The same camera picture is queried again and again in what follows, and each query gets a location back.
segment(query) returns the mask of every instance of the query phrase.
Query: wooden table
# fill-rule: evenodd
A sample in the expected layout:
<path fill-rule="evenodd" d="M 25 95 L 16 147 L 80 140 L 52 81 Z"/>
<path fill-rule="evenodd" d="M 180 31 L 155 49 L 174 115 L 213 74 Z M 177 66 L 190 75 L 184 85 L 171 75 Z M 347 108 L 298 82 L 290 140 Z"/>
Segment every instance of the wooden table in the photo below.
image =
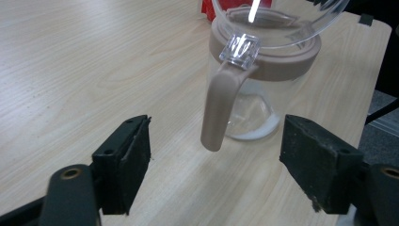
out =
<path fill-rule="evenodd" d="M 0 3 L 0 214 L 45 194 L 124 120 L 152 116 L 152 158 L 129 217 L 104 225 L 334 225 L 267 147 L 200 144 L 210 25 L 197 1 Z M 344 13 L 289 112 L 358 146 L 391 29 Z"/>

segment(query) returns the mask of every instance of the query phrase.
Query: table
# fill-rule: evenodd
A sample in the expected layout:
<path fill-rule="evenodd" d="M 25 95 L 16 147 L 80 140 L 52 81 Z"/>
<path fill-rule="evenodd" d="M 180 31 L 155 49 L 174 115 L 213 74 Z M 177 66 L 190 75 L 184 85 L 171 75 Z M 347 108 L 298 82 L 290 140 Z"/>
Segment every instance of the table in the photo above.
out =
<path fill-rule="evenodd" d="M 152 161 L 129 217 L 104 225 L 334 225 L 265 149 L 200 144 L 210 25 L 197 1 L 0 3 L 0 215 L 91 162 L 126 119 L 148 114 Z M 344 13 L 289 107 L 357 146 L 391 29 Z"/>

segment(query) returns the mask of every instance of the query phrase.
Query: beige pitcher handle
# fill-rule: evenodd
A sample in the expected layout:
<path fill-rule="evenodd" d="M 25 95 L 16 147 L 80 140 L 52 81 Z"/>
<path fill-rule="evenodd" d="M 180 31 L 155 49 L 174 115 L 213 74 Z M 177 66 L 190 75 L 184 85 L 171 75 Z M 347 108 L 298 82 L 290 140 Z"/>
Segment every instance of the beige pitcher handle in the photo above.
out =
<path fill-rule="evenodd" d="M 206 149 L 213 152 L 220 149 L 238 90 L 257 69 L 258 66 L 252 65 L 244 70 L 224 61 L 211 79 L 200 137 Z"/>

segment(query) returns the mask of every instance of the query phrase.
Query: plastic pitcher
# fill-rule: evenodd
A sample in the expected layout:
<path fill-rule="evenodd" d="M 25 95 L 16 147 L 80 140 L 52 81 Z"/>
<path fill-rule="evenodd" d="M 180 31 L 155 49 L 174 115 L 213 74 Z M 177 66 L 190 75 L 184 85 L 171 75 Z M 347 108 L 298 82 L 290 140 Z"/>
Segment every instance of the plastic pitcher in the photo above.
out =
<path fill-rule="evenodd" d="M 218 151 L 224 136 L 252 140 L 274 134 L 321 48 L 317 34 L 347 2 L 212 1 L 205 148 Z"/>

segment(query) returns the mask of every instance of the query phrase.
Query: red object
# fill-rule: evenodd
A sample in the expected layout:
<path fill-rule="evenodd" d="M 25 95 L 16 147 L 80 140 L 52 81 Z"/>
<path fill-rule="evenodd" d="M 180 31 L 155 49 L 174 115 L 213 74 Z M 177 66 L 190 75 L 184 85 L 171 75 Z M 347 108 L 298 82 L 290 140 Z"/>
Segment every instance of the red object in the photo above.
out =
<path fill-rule="evenodd" d="M 219 0 L 220 6 L 223 10 L 228 8 L 238 8 L 242 5 L 252 6 L 252 0 Z M 261 0 L 261 7 L 270 8 L 272 5 L 272 0 Z M 202 0 L 202 13 L 206 14 L 209 21 L 213 21 L 216 17 L 214 6 L 212 5 L 212 0 Z"/>

